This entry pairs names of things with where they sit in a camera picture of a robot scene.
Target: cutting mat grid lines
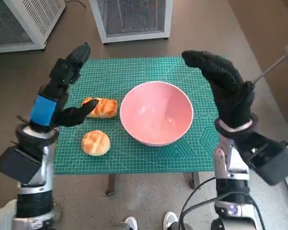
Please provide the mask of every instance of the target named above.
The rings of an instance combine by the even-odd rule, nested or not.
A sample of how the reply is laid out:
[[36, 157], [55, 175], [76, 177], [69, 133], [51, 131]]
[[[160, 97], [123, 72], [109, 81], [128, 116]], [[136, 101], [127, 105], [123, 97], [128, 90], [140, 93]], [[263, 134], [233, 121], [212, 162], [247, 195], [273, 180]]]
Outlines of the cutting mat grid lines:
[[[214, 120], [217, 110], [209, 84], [199, 69], [189, 68], [180, 57], [89, 60], [78, 82], [71, 86], [66, 107], [79, 107], [85, 97], [117, 99], [147, 81], [166, 81], [190, 98], [194, 120], [179, 141], [164, 147], [137, 142], [123, 129], [119, 114], [113, 119], [86, 118], [76, 127], [62, 127], [55, 154], [56, 174], [160, 173], [211, 171], [217, 145]], [[110, 151], [91, 157], [81, 150], [85, 133], [102, 130], [111, 141]]]

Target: blue component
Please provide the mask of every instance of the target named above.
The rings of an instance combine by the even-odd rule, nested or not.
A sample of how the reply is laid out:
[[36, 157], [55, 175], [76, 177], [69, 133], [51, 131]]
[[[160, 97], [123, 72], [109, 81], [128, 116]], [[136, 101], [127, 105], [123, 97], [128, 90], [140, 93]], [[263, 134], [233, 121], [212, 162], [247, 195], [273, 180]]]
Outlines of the blue component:
[[49, 126], [56, 104], [56, 102], [38, 95], [31, 110], [30, 120], [41, 126]]

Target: table leg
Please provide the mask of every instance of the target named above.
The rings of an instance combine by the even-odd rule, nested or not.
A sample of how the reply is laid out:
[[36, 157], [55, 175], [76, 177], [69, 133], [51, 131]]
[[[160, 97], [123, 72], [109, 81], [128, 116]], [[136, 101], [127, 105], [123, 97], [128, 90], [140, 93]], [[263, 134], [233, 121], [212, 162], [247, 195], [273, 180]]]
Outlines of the table leg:
[[191, 172], [192, 179], [190, 180], [190, 187], [191, 189], [195, 189], [197, 186], [200, 185], [200, 175], [198, 172]]
[[110, 197], [115, 194], [115, 180], [116, 180], [116, 174], [109, 174], [108, 188], [105, 192], [107, 197]]

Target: person's foot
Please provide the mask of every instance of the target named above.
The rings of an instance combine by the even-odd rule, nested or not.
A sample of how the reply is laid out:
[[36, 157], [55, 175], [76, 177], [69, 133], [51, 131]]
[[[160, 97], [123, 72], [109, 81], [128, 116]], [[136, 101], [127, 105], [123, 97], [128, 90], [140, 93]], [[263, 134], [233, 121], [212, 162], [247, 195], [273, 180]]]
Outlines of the person's foot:
[[167, 230], [175, 222], [178, 222], [176, 214], [173, 212], [167, 212], [163, 219], [163, 230]]
[[133, 230], [138, 230], [138, 223], [134, 217], [127, 217], [124, 222]]

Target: golden bread roll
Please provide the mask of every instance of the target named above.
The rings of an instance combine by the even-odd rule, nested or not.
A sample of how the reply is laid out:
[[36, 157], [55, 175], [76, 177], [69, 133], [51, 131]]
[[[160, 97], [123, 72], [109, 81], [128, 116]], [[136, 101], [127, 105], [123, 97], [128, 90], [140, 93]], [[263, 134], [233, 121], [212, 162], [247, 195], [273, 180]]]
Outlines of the golden bread roll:
[[95, 130], [83, 136], [81, 146], [88, 155], [102, 156], [110, 149], [110, 139], [105, 133]]
[[92, 98], [92, 97], [87, 97], [84, 98], [82, 101], [82, 105], [92, 99], [97, 99], [99, 100], [97, 106], [95, 107], [92, 112], [90, 112], [87, 117], [90, 118], [112, 118], [115, 117], [117, 114], [117, 108], [118, 104], [117, 101], [114, 99], [106, 99], [106, 98]]

